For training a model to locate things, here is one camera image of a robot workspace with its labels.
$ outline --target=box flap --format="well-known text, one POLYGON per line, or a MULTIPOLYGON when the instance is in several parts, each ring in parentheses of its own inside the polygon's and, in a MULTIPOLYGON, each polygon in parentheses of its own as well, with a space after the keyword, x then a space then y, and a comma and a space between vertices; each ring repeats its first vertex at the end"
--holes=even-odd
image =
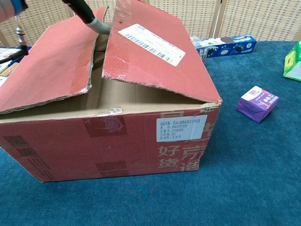
POLYGON ((87 93, 97 36, 77 16, 48 27, 0 87, 0 113, 87 93))
POLYGON ((221 102, 180 19, 139 0, 117 1, 103 77, 221 102))

